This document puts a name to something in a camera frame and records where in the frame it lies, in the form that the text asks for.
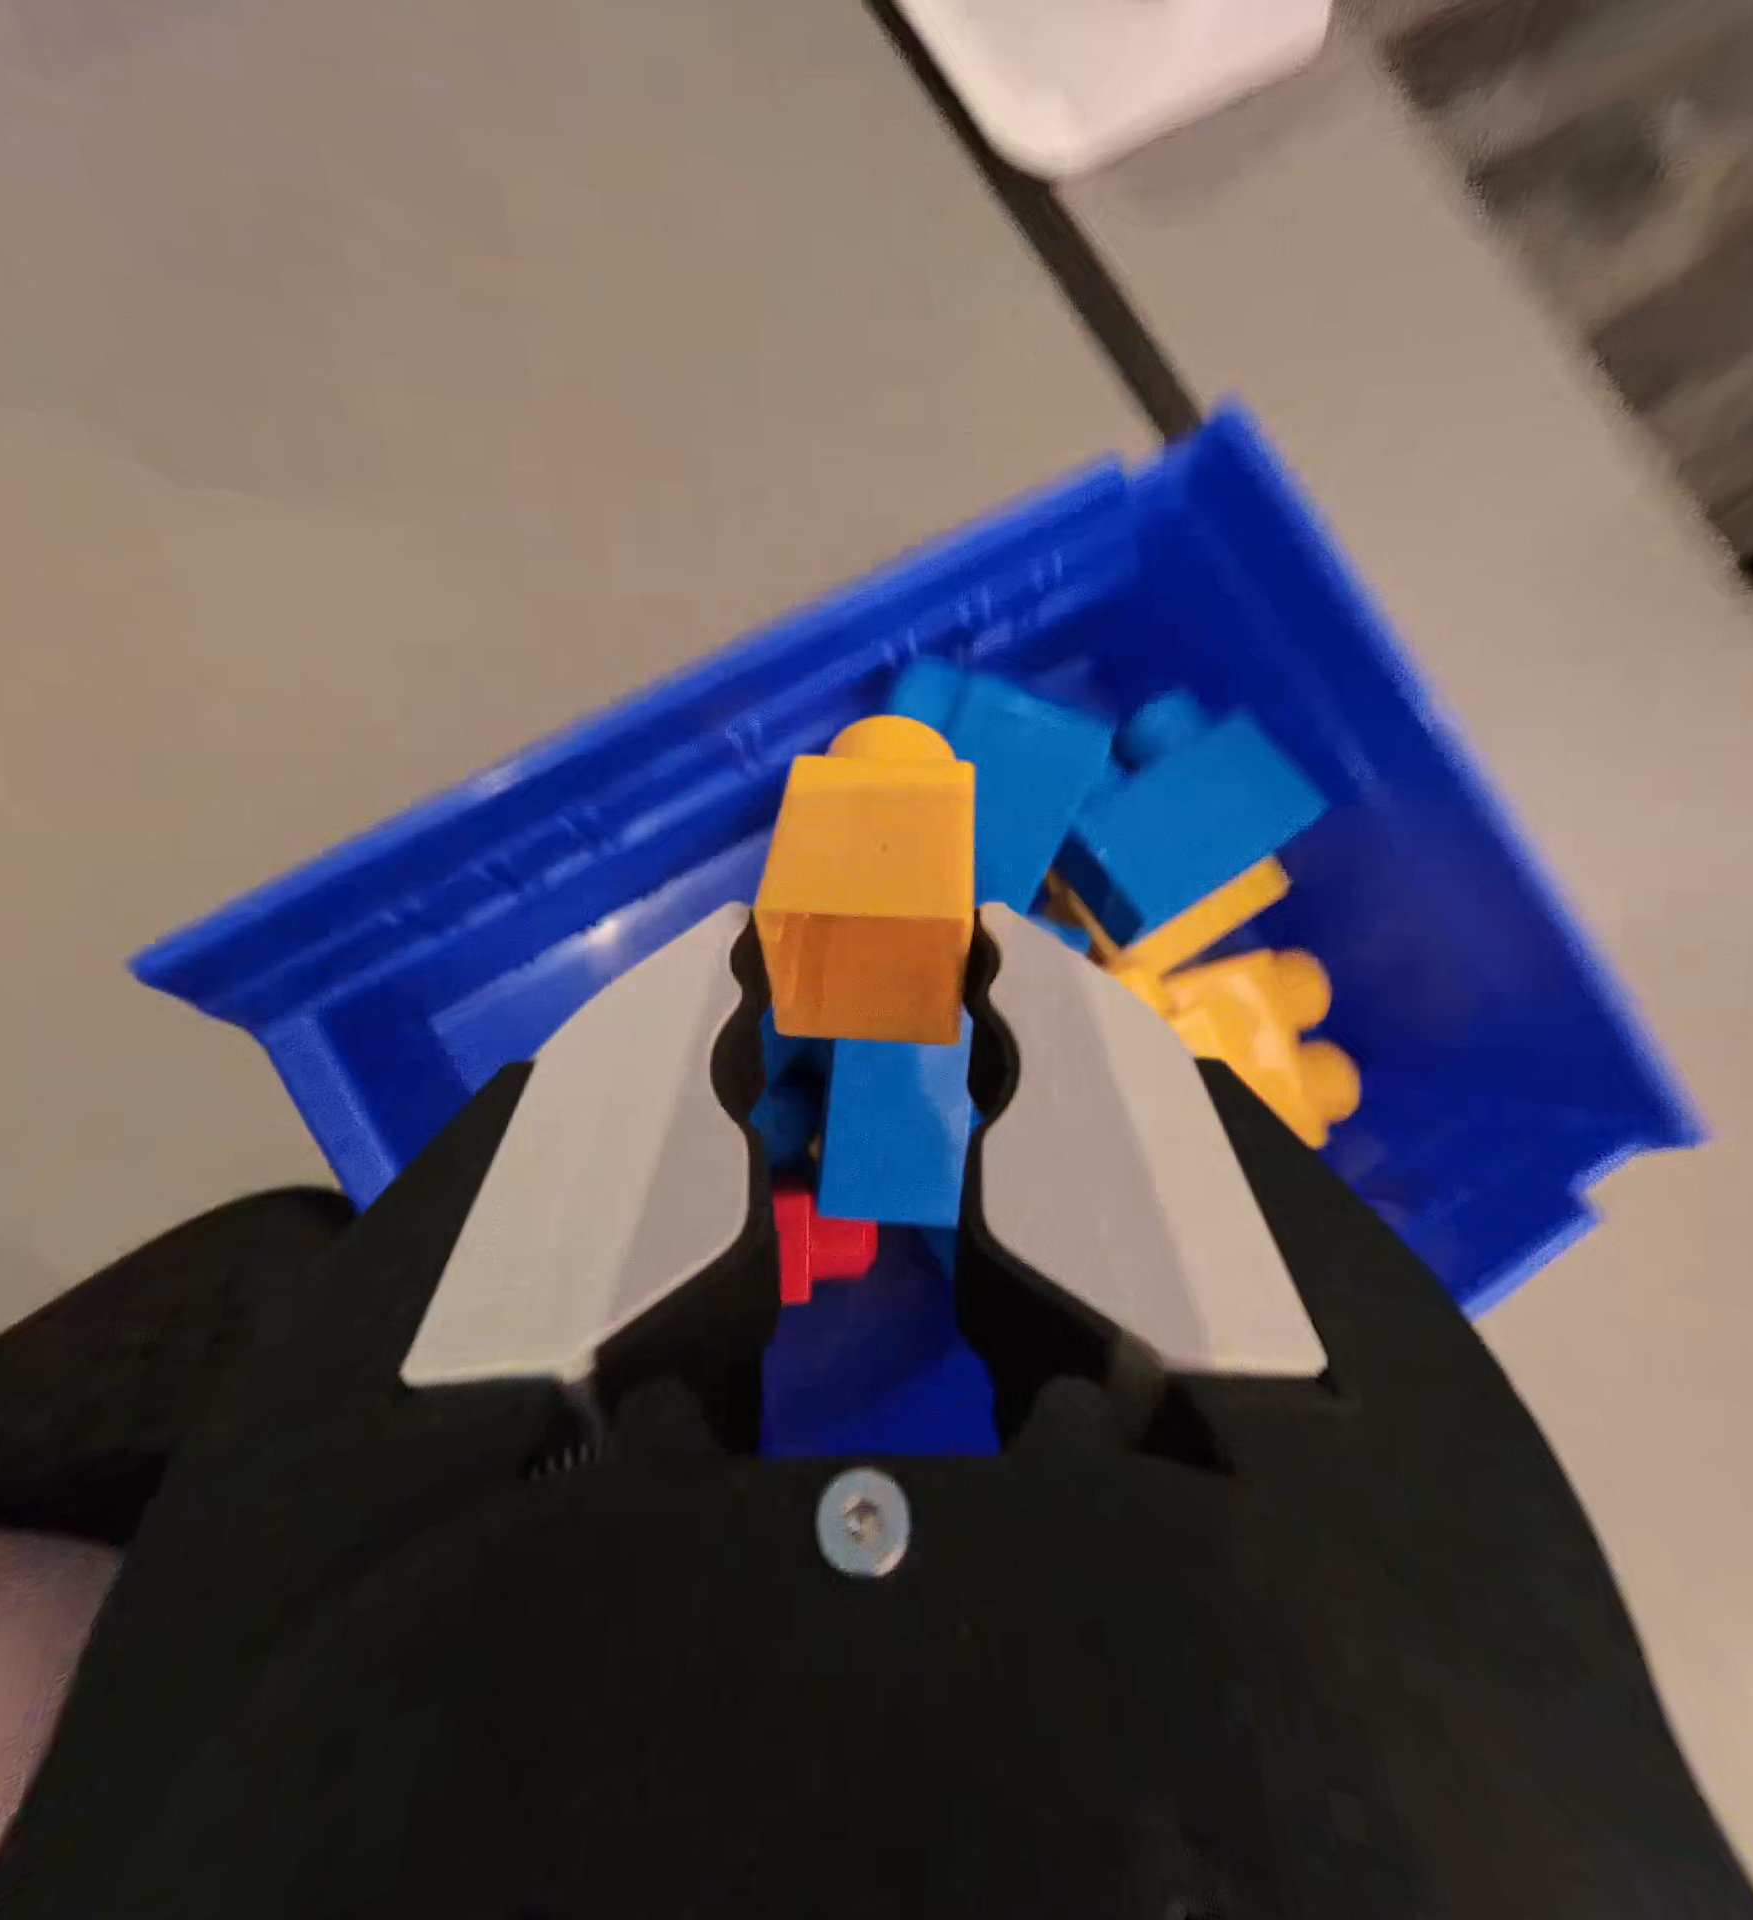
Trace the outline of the white stand base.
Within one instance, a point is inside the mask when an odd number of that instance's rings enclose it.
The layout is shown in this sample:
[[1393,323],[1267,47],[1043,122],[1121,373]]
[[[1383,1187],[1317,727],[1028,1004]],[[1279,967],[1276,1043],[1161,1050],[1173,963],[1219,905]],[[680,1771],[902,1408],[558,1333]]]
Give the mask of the white stand base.
[[1303,70],[1329,2],[897,2],[998,156],[1076,180]]

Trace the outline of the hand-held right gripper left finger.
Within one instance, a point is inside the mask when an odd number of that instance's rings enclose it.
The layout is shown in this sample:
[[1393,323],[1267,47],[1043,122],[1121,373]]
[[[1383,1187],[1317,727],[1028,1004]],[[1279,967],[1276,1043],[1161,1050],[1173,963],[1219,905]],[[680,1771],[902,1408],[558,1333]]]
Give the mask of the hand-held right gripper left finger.
[[740,1013],[720,905],[565,1019],[403,1355],[411,1388],[484,1379],[588,1380],[609,1342],[680,1297],[746,1226],[746,1140],[714,1083]]

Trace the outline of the heap of toy blocks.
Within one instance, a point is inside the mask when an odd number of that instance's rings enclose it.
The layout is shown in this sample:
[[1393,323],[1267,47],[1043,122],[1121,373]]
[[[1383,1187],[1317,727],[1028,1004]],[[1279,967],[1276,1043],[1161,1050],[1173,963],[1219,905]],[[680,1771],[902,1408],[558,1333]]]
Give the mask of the heap of toy blocks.
[[[1359,1106],[1353,1057],[1319,1034],[1329,976],[1303,950],[1209,955],[1284,900],[1280,850],[1325,810],[1254,717],[1168,689],[1104,722],[948,662],[908,664],[882,713],[976,766],[976,907],[1031,911],[1325,1146]],[[751,1125],[780,1187],[780,1301],[862,1277],[879,1227],[928,1231],[948,1257],[976,1128],[969,1013],[954,1047],[796,1043],[766,1004],[762,1053]]]

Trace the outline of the yellow one-stud block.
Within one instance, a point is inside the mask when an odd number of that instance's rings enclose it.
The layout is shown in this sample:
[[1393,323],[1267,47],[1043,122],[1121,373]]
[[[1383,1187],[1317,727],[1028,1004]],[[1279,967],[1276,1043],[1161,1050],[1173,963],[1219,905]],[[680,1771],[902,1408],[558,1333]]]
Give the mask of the yellow one-stud block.
[[893,713],[791,758],[751,922],[777,1034],[954,1047],[976,936],[976,766]]

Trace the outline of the blue plastic bin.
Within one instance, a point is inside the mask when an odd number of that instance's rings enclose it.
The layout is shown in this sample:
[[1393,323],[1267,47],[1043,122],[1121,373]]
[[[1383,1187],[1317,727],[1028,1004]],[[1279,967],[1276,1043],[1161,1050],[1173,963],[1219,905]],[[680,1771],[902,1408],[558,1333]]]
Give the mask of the blue plastic bin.
[[914,657],[1128,722],[1247,713],[1325,795],[1254,936],[1364,1078],[1325,1165],[1459,1308],[1704,1140],[1578,920],[1244,407],[1090,465],[163,935],[132,976],[258,1039],[356,1206],[624,967],[746,900],[791,754]]

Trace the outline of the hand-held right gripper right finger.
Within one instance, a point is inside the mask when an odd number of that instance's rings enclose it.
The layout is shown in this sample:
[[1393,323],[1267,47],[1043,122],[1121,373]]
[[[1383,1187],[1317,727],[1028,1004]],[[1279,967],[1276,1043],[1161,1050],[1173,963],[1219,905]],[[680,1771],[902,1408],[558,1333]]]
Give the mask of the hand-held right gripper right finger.
[[1192,1053],[1005,905],[979,907],[981,1243],[1173,1373],[1319,1379],[1322,1342]]

